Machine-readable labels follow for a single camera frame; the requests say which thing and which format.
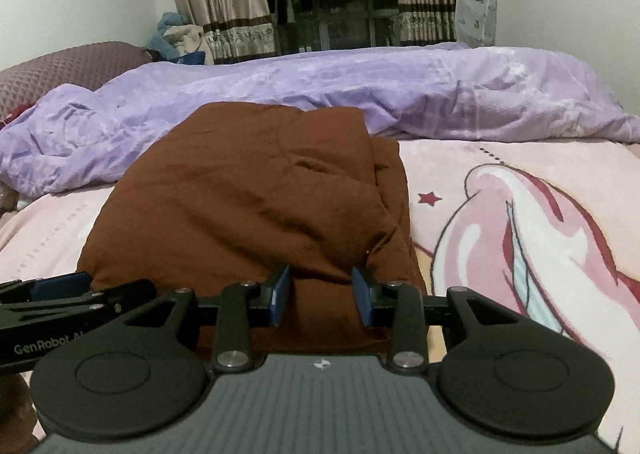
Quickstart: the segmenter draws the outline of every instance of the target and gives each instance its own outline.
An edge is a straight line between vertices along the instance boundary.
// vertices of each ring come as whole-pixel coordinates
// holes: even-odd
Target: red garment
[[[6,117],[4,120],[0,120],[0,130],[2,130],[4,126],[6,126],[7,124],[10,124],[12,121],[18,118],[18,116],[23,114],[24,111],[26,111],[29,108],[32,108],[34,105],[35,104],[20,104],[11,113],[9,113],[8,117]]]

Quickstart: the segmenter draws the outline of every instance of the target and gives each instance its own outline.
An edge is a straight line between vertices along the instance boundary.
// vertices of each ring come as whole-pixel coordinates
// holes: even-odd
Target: purple comforter
[[[356,106],[371,133],[523,142],[640,142],[585,63],[528,48],[376,48],[235,65],[151,63],[96,92],[64,84],[0,132],[0,180],[27,196],[113,182],[200,105]]]

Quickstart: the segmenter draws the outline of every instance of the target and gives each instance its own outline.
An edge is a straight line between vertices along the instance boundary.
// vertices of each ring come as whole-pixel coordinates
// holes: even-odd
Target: metal screw
[[[218,355],[218,363],[226,368],[241,368],[249,361],[242,351],[225,351]]]
[[[400,368],[416,368],[423,362],[424,357],[415,351],[401,351],[394,355],[394,364]]]

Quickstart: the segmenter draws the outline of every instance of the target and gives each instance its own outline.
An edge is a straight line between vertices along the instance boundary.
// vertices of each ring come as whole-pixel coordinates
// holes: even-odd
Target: gray ribbed panel
[[[52,436],[36,454],[604,454],[593,436],[560,446],[507,445],[465,428],[424,380],[375,357],[271,355],[223,376],[193,414],[153,437],[85,445]]]

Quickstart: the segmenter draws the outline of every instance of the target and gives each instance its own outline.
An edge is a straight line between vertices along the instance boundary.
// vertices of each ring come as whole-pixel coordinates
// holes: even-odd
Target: black circular disc
[[[593,432],[614,390],[598,355],[527,324],[488,326],[452,348],[437,386],[482,429],[540,441]]]
[[[31,394],[45,431],[93,442],[131,438],[190,410],[208,380],[204,365],[155,331],[78,339],[44,357]]]

